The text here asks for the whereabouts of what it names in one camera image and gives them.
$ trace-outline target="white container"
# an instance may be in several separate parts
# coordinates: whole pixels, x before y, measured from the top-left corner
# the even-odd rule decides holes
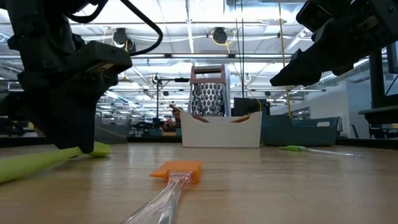
[[[204,123],[181,111],[183,147],[260,147],[262,112],[253,113],[241,123],[240,117],[205,117]]]

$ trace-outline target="ceiling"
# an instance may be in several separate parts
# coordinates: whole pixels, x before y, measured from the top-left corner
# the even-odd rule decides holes
[[[101,99],[102,105],[109,103],[128,103],[139,106],[126,108],[111,105],[111,109],[102,110],[103,112],[116,110],[132,110],[133,114],[150,113],[154,110],[155,92],[144,93],[141,89],[151,89],[152,77],[158,74],[160,78],[189,77],[192,65],[221,65],[226,64],[230,70],[231,82],[236,83],[237,89],[241,89],[241,82],[236,76],[240,73],[241,65],[239,60],[228,58],[192,58],[191,54],[220,54],[228,53],[225,45],[215,44],[211,38],[215,27],[224,27],[228,35],[227,42],[229,52],[237,54],[259,54],[260,59],[246,58],[244,61],[244,73],[247,77],[245,84],[249,89],[270,89],[272,87],[269,80],[283,68],[282,56],[276,58],[270,55],[281,54],[282,44],[279,37],[279,8],[277,1],[264,0],[243,0],[243,13],[240,10],[240,2],[237,4],[238,11],[234,10],[232,0],[145,0],[131,1],[147,17],[153,20],[163,31],[164,41],[151,54],[188,54],[185,58],[146,58],[140,55],[133,59],[133,68],[120,74],[118,86],[114,89],[124,91],[113,91],[111,96]],[[311,33],[295,21],[295,16],[303,6],[305,1],[285,0],[282,1],[282,19],[284,50],[289,55],[297,49],[306,50],[312,45],[310,40]],[[78,16],[91,14],[95,10],[94,6],[87,6],[80,11]],[[135,16],[119,0],[109,0],[101,14],[90,24],[77,24],[71,21],[72,31],[80,34],[86,41],[97,40],[111,44],[113,32],[118,27],[127,29],[127,34],[131,38],[137,50],[152,45],[157,36],[156,33],[137,16]],[[23,70],[20,60],[11,58],[10,55],[17,55],[18,52],[9,50],[6,40],[13,35],[7,11],[0,11],[0,35],[3,40],[0,42],[0,78],[3,80],[15,80],[19,71]],[[3,88],[13,87],[15,83],[4,83]],[[188,83],[170,82],[163,86],[167,89],[186,89],[190,88]],[[171,101],[187,103],[189,91],[170,92],[169,96],[162,96],[165,105],[161,106],[161,114],[170,114],[167,104]],[[240,92],[232,92],[234,96],[241,96]],[[264,91],[252,92],[255,97],[265,98]],[[271,98],[280,99],[281,92],[273,92]]]

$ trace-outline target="wooden surface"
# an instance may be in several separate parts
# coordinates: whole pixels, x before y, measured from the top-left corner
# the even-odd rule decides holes
[[[55,150],[0,149],[0,157]],[[0,223],[120,223],[165,183],[148,175],[172,159],[203,160],[176,223],[398,223],[398,151],[339,148],[364,159],[261,149],[122,144],[0,185]]]

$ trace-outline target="silicone pastry brush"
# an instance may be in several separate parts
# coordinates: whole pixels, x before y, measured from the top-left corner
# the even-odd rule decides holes
[[[109,145],[94,143],[93,157],[104,157],[111,152]],[[46,167],[69,160],[83,154],[79,147],[61,149],[52,152],[40,152],[0,159],[0,183],[15,180],[33,174]]]
[[[318,150],[318,149],[307,149],[304,146],[281,146],[281,149],[288,150],[288,151],[294,151],[294,152],[312,152],[312,153],[318,153],[318,154],[327,154],[327,155],[334,155],[334,156],[348,156],[348,157],[354,157],[354,158],[362,158],[363,156],[361,155],[356,155],[356,154],[350,154],[350,153],[343,153],[343,152],[333,152],[333,151],[325,151],[325,150]]]
[[[201,164],[202,161],[168,161],[163,164],[150,176],[165,178],[166,188],[121,224],[172,224],[182,188],[185,184],[199,182]]]

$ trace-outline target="person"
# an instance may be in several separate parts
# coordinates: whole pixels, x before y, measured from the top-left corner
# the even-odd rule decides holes
[[[180,117],[180,110],[182,108],[172,107],[172,113],[175,121],[171,120],[170,118],[165,121],[164,125],[162,126],[163,131],[165,132],[176,132],[177,128],[181,128],[181,117]]]

